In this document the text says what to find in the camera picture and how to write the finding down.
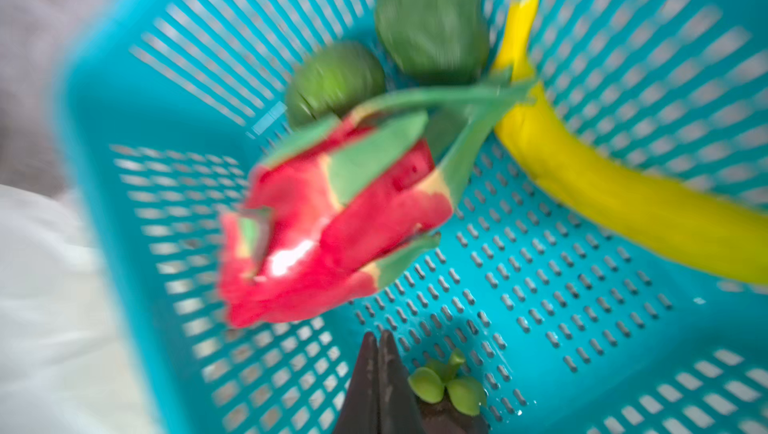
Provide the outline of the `yellow banana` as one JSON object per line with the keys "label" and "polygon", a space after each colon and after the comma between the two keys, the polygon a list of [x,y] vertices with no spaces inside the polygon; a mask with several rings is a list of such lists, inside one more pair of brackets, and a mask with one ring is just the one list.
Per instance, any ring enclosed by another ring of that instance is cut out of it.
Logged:
{"label": "yellow banana", "polygon": [[567,131],[541,82],[496,124],[527,176],[590,221],[662,257],[734,281],[767,282],[767,217],[602,157]]}

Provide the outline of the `green lime fruit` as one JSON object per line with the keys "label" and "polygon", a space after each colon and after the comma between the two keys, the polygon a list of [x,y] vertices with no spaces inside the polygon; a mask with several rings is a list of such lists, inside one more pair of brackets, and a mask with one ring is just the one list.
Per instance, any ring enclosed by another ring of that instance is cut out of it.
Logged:
{"label": "green lime fruit", "polygon": [[385,72],[364,44],[335,43],[314,53],[294,71],[284,97],[286,120],[297,130],[328,115],[342,118],[386,90]]}

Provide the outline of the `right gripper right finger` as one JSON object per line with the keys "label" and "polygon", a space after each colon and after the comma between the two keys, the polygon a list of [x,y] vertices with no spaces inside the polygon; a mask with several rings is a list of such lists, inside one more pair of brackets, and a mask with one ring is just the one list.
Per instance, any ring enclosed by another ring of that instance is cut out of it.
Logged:
{"label": "right gripper right finger", "polygon": [[378,346],[379,432],[425,434],[415,396],[408,383],[394,335],[382,332]]}

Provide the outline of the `red dragon fruit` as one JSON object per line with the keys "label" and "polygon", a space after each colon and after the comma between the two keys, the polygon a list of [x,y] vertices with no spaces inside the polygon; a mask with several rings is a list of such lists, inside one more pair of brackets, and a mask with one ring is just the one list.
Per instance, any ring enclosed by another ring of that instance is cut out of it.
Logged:
{"label": "red dragon fruit", "polygon": [[227,324],[308,320],[388,287],[439,245],[480,148],[531,87],[498,74],[398,90],[293,132],[221,213]]}

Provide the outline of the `dark green avocado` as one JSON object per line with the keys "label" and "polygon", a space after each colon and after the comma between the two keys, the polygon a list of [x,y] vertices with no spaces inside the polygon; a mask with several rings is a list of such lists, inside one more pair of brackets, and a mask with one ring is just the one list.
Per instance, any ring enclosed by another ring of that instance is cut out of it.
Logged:
{"label": "dark green avocado", "polygon": [[472,83],[490,54],[482,0],[377,0],[374,23],[395,65],[421,84]]}

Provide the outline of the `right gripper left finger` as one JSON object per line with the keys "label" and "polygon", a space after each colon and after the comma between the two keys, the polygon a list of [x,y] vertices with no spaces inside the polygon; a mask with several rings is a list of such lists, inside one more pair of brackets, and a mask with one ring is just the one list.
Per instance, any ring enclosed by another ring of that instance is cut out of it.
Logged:
{"label": "right gripper left finger", "polygon": [[378,344],[367,332],[333,434],[377,434],[379,429]]}

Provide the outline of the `dark mangosteen fruit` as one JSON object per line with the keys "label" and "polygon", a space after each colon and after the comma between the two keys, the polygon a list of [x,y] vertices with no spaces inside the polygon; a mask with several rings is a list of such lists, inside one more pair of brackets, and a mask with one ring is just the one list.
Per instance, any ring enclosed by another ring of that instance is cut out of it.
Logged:
{"label": "dark mangosteen fruit", "polygon": [[486,392],[478,380],[459,374],[465,364],[463,352],[454,349],[446,363],[430,359],[408,376],[426,433],[489,432],[481,415],[487,404]]}

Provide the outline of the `white plastic bag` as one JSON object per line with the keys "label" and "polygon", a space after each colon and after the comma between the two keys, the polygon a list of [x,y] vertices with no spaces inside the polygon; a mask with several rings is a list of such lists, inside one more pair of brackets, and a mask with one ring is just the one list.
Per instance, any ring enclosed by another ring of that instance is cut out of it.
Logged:
{"label": "white plastic bag", "polygon": [[1,189],[1,430],[161,433],[78,201]]}

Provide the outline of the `teal plastic basket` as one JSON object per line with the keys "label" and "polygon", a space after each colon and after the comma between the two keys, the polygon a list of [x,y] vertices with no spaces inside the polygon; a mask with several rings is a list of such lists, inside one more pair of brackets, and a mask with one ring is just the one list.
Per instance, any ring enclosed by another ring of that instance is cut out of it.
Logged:
{"label": "teal plastic basket", "polygon": [[[548,197],[495,138],[438,249],[381,294],[232,330],[218,212],[287,136],[283,91],[375,0],[119,0],[57,86],[63,149],[170,433],[329,433],[359,345],[462,351],[494,433],[763,433],[767,290]],[[512,0],[483,0],[498,40]],[[530,58],[581,140],[767,206],[767,0],[540,0]]]}

